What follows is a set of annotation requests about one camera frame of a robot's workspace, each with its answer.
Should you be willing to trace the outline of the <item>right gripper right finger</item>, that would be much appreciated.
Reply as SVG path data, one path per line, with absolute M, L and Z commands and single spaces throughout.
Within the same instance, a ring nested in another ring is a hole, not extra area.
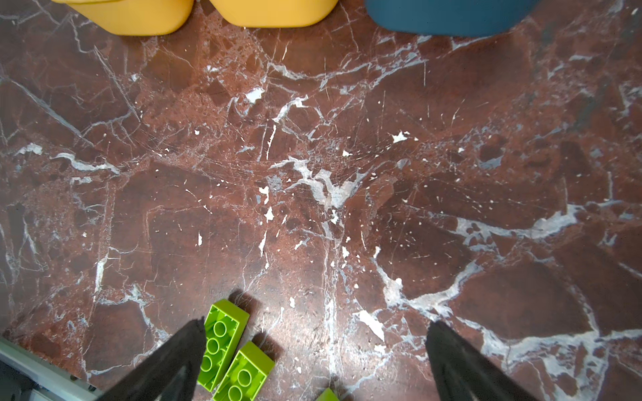
M 426 351 L 441 400 L 534 400 L 445 322 L 427 329 Z

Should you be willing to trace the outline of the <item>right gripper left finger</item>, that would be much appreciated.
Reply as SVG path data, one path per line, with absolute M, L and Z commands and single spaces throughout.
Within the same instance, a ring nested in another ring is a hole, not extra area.
M 193 399 L 206 344 L 205 318 L 193 319 L 99 399 Z

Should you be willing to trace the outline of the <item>small green lego brick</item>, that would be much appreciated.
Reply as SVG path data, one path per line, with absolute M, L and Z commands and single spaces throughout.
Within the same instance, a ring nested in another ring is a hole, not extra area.
M 315 401 L 340 401 L 338 396 L 330 388 L 325 389 Z

